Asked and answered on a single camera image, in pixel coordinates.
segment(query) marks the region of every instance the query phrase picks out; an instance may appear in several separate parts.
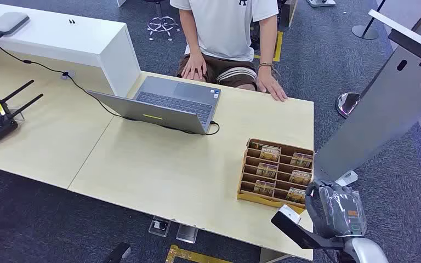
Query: gray carpet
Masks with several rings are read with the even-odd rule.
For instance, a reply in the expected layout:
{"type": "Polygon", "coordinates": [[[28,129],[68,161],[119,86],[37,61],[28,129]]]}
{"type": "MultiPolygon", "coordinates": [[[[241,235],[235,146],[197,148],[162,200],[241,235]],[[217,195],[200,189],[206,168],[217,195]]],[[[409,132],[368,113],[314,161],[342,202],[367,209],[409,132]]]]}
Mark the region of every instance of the gray carpet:
{"type": "MultiPolygon", "coordinates": [[[[142,70],[173,75],[185,48],[182,32],[174,41],[147,39],[145,23],[155,16],[152,4],[128,0],[22,1],[0,3],[126,22],[142,70]]],[[[352,35],[353,25],[366,24],[374,0],[338,1],[333,8],[313,9],[300,0],[292,28],[285,32],[277,69],[283,87],[294,98],[315,103],[315,148],[319,149],[343,119],[334,101],[343,92],[360,92],[391,54],[383,26],[375,41],[352,35]]],[[[164,4],[163,12],[178,18],[164,4]]],[[[416,124],[402,138],[356,170],[367,215],[366,236],[379,243],[389,262],[421,262],[421,129],[416,124]]],[[[147,234],[143,214],[83,197],[0,171],[0,262],[99,262],[118,242],[129,242],[126,262],[164,262],[171,244],[232,262],[258,262],[259,248],[201,231],[188,245],[147,234]]],[[[303,260],[288,259],[284,262],[303,260]]],[[[315,262],[328,262],[315,252],[315,262]]]]}

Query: laptop keyboard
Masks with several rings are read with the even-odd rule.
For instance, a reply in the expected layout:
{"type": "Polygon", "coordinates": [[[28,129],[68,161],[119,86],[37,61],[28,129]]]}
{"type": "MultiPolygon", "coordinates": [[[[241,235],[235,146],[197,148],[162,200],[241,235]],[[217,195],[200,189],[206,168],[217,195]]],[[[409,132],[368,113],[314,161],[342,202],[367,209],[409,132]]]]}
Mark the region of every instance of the laptop keyboard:
{"type": "Polygon", "coordinates": [[[198,102],[180,100],[167,96],[157,95],[149,92],[140,92],[136,100],[154,104],[157,106],[173,108],[175,110],[196,113],[202,125],[206,125],[207,119],[212,109],[212,105],[202,104],[198,102]]]}

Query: cardboard box compartment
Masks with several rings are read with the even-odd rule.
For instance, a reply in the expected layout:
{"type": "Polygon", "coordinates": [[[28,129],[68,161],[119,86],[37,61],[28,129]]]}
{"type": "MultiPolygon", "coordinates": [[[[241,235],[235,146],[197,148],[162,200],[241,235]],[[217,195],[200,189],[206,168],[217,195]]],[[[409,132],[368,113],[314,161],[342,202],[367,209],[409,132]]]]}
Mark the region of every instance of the cardboard box compartment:
{"type": "Polygon", "coordinates": [[[294,153],[303,153],[305,155],[313,156],[314,152],[312,150],[307,150],[304,148],[258,139],[249,139],[246,146],[247,148],[244,152],[242,172],[236,198],[260,204],[270,205],[272,207],[277,208],[282,207],[282,205],[286,204],[298,214],[302,213],[305,210],[304,204],[291,202],[288,201],[286,198],[288,195],[288,190],[291,187],[306,190],[306,185],[295,184],[293,182],[290,182],[289,178],[291,177],[291,173],[294,170],[305,171],[312,174],[314,160],[312,160],[312,164],[308,168],[291,165],[290,162],[294,153]],[[253,143],[281,148],[281,153],[278,157],[278,160],[270,161],[259,158],[261,150],[254,148],[252,146],[253,143]],[[275,173],[275,177],[269,178],[262,175],[257,175],[259,163],[266,163],[276,166],[277,171],[275,173]],[[271,191],[271,195],[262,195],[260,193],[254,192],[254,187],[256,186],[256,181],[258,180],[275,184],[275,188],[273,191],[271,191]]]}

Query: white desk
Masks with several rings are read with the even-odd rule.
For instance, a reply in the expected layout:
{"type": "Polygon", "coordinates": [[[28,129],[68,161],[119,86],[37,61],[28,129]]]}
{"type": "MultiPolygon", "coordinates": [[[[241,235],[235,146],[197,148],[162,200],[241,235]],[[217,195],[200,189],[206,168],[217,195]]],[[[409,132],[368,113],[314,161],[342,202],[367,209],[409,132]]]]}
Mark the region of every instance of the white desk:
{"type": "MultiPolygon", "coordinates": [[[[109,92],[99,68],[17,54],[54,68],[75,70],[88,89],[109,92]]],[[[35,82],[8,101],[18,108],[36,95],[26,122],[0,142],[0,169],[67,189],[112,116],[60,74],[14,60],[0,51],[0,98],[29,80],[35,82]]]]}
{"type": "Polygon", "coordinates": [[[140,74],[125,23],[0,4],[0,16],[6,12],[30,21],[0,39],[4,49],[100,67],[117,96],[126,96],[140,74]]]}
{"type": "MultiPolygon", "coordinates": [[[[143,72],[130,96],[147,75],[177,79],[143,72]]],[[[69,190],[312,260],[312,250],[270,222],[277,209],[237,200],[236,192],[248,138],[313,149],[313,103],[208,86],[222,89],[214,116],[219,133],[190,135],[115,117],[69,190]],[[264,120],[270,128],[257,125],[264,120]]],[[[301,225],[312,230],[307,212],[301,216],[301,225]]]]}

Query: robotic hand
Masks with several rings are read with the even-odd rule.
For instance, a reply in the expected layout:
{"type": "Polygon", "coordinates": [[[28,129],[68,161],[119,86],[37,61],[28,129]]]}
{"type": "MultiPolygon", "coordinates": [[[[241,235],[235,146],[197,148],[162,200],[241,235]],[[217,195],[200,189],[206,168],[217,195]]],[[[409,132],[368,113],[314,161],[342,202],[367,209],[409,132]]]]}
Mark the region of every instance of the robotic hand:
{"type": "Polygon", "coordinates": [[[388,263],[381,247],[364,238],[366,218],[358,192],[335,182],[315,180],[306,189],[305,203],[318,235],[299,226],[300,216],[287,205],[271,220],[301,248],[337,250],[340,263],[388,263]],[[314,207],[315,199],[320,199],[323,217],[314,207]]]}

